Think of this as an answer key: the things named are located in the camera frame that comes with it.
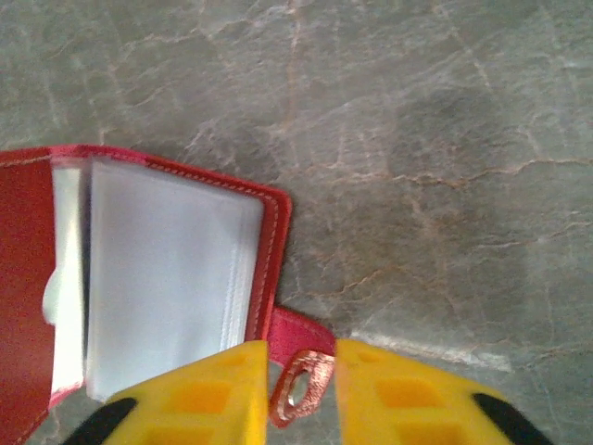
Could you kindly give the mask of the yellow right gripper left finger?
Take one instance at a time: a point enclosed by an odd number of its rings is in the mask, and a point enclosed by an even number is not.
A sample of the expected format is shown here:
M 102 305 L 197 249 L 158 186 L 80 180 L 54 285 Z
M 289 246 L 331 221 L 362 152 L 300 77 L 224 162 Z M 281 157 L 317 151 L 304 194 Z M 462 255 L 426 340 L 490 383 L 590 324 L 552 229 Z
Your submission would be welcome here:
M 63 445 L 266 445 L 268 346 L 247 341 L 114 394 Z

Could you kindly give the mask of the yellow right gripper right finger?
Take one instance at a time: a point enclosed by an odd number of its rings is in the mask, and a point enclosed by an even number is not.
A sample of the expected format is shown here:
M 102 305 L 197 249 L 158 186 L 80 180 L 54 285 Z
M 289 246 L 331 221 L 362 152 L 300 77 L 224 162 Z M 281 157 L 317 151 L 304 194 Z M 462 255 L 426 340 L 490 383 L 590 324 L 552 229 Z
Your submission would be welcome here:
M 361 341 L 334 384 L 343 445 L 554 445 L 493 388 Z

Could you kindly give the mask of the red leather card holder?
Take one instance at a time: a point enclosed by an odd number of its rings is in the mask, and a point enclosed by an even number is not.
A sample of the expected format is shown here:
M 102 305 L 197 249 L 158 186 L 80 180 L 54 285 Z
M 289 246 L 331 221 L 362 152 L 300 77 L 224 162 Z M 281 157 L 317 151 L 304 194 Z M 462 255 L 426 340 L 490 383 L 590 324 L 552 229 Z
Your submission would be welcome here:
M 52 164 L 90 156 L 259 199 L 264 216 L 245 338 L 267 340 L 271 361 L 284 371 L 302 350 L 334 354 L 335 338 L 328 329 L 274 303 L 292 210 L 284 191 L 120 147 L 38 146 L 0 152 L 0 445 L 21 445 L 50 407 L 77 389 L 51 388 L 55 330 L 44 320 L 41 303 L 57 264 Z

